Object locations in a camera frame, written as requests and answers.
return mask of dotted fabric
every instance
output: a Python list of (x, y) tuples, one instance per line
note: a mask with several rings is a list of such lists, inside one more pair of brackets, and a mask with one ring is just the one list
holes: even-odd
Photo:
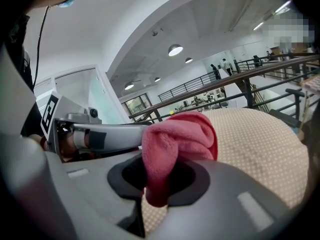
[[(247, 173), (290, 208), (302, 201), (308, 180), (308, 151), (290, 127), (254, 109), (222, 108), (203, 114), (216, 131), (219, 162)], [(167, 207), (155, 208), (142, 199), (147, 235), (166, 214)]]

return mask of pink towel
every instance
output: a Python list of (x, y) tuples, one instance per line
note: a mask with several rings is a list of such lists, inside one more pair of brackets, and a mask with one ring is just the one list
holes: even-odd
[(149, 126), (144, 132), (142, 159), (147, 173), (146, 199), (152, 206), (167, 204), (168, 176), (178, 155), (191, 160), (217, 160), (217, 135), (202, 113), (179, 113)]

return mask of ceiling beam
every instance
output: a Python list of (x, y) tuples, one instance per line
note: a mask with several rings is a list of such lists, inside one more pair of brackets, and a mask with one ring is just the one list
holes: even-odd
[(235, 19), (234, 23), (232, 23), (232, 25), (229, 28), (229, 31), (232, 32), (235, 27), (237, 26), (237, 24), (239, 23), (240, 19), (243, 17), (243, 15), (247, 12), (247, 10), (249, 9), (249, 7), (251, 6), (253, 0), (246, 0), (244, 3), (244, 6), (242, 7), (240, 14), (238, 15), (238, 17)]

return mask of fluorescent light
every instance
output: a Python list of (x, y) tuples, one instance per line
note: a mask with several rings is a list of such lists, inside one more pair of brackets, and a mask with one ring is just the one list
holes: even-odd
[(131, 89), (132, 87), (134, 87), (135, 85), (132, 83), (132, 82), (128, 82), (126, 85), (125, 85), (125, 90), (129, 90)]
[(168, 54), (170, 57), (182, 52), (184, 48), (180, 44), (173, 44), (169, 47)]
[(185, 63), (190, 63), (190, 62), (192, 62), (192, 61), (193, 61), (192, 58), (186, 58)]
[(256, 30), (257, 28), (259, 28), (264, 22), (261, 22), (258, 26), (256, 26), (253, 30)]
[(285, 8), (287, 5), (289, 5), (291, 3), (292, 0), (289, 0), (287, 2), (285, 2), (283, 5), (281, 5), (274, 13), (277, 14), (278, 12), (280, 12), (283, 8)]

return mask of black cable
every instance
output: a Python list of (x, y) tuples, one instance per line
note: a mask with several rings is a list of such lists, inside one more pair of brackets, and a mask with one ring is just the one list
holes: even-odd
[(39, 53), (40, 53), (40, 42), (41, 42), (41, 36), (42, 36), (42, 31), (44, 30), (44, 25), (47, 17), (47, 13), (49, 10), (50, 6), (47, 6), (45, 8), (42, 24), (41, 24), (41, 29), (40, 29), (40, 34), (39, 34), (39, 39), (38, 39), (38, 47), (36, 51), (36, 67), (35, 67), (35, 77), (34, 77), (34, 82), (33, 82), (33, 89), (36, 86), (36, 81), (37, 81), (37, 76), (38, 76), (38, 67), (39, 67)]

